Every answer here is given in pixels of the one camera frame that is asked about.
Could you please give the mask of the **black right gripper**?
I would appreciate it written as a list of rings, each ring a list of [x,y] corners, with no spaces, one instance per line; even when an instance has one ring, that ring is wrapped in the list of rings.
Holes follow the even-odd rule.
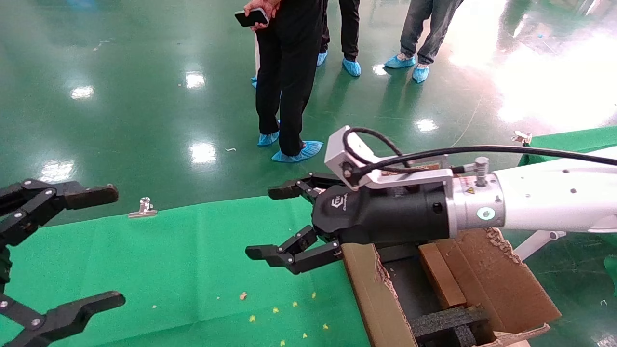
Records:
[[[305,226],[280,245],[247,246],[249,259],[299,275],[340,261],[341,243],[379,245],[450,238],[442,184],[352,191],[332,173],[310,172],[268,189],[272,200],[299,196],[315,202],[313,226]]]

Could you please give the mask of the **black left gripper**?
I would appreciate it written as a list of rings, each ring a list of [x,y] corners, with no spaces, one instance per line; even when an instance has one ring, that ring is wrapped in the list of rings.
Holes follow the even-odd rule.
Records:
[[[0,289],[10,281],[11,260],[7,246],[18,246],[38,228],[50,222],[64,210],[80,210],[117,202],[119,193],[114,185],[83,187],[77,181],[60,184],[28,179],[0,193]],[[23,327],[5,347],[48,347],[84,331],[95,314],[115,309],[126,303],[119,292],[110,291],[89,296],[40,314],[28,306],[0,295],[0,313]]]

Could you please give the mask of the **bare bystander hand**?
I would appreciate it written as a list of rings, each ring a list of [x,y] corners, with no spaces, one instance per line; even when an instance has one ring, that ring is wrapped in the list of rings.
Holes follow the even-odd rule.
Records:
[[[276,17],[276,12],[280,8],[280,2],[280,0],[250,0],[244,6],[245,16],[248,17],[251,10],[260,8],[264,10],[265,16],[268,18],[268,24],[255,22],[255,24],[251,26],[251,30],[257,31],[258,29],[267,28],[273,18]]]

